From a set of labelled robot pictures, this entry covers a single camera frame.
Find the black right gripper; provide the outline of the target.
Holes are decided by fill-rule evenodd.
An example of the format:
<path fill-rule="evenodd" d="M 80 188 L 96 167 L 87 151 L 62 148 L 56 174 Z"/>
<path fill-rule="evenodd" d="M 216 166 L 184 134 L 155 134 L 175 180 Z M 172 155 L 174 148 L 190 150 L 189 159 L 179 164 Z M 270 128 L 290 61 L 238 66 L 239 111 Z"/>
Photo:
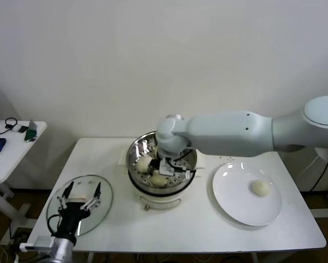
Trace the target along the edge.
<path fill-rule="evenodd" d="M 159 170 L 160 168 L 160 160 L 159 159 L 152 159 L 149 163 L 149 176 L 153 176 L 155 170 Z"/>

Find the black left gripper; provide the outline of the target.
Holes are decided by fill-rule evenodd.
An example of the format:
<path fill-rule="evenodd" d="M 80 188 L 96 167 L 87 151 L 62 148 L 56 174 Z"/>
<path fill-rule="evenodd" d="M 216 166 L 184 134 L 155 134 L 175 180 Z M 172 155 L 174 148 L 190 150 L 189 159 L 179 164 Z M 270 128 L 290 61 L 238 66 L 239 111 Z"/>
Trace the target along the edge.
<path fill-rule="evenodd" d="M 89 217 L 89 211 L 95 211 L 101 204 L 101 183 L 98 183 L 93 198 L 87 202 L 68 202 L 68 197 L 72 191 L 74 182 L 70 182 L 68 187 L 63 191 L 61 197 L 57 197 L 59 201 L 59 214 L 61 222 L 53 236 L 56 237 L 76 237 L 78 224 L 82 219 Z"/>

